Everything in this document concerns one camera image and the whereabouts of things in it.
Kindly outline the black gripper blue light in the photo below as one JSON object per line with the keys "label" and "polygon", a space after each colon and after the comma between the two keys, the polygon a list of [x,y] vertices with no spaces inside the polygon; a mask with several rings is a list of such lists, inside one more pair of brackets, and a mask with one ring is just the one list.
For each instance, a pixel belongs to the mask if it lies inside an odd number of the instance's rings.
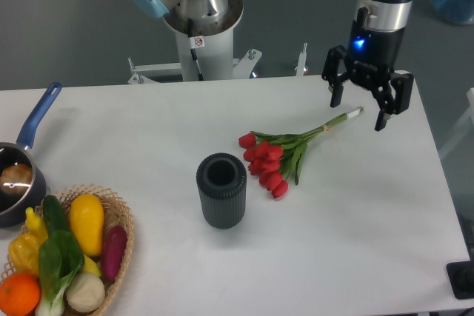
{"label": "black gripper blue light", "polygon": [[[369,7],[358,9],[347,49],[339,45],[328,50],[321,77],[331,92],[330,107],[341,103],[347,79],[374,91],[373,97],[379,106],[375,131],[382,131],[392,115],[409,108],[414,75],[393,72],[404,30],[373,29],[371,17]],[[340,63],[344,63],[347,72],[338,72]]]}

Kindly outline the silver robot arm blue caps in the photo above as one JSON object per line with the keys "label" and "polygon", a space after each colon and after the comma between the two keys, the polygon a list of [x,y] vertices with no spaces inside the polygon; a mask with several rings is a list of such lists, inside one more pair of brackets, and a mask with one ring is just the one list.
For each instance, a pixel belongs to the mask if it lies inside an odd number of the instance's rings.
{"label": "silver robot arm blue caps", "polygon": [[[246,78],[250,71],[236,66],[233,31],[243,14],[242,0],[132,0],[149,17],[164,19],[176,35],[185,81]],[[414,78],[398,74],[394,63],[413,0],[357,0],[347,46],[329,50],[322,71],[332,94],[341,103],[344,83],[370,91],[378,103],[376,130],[410,105]]]}

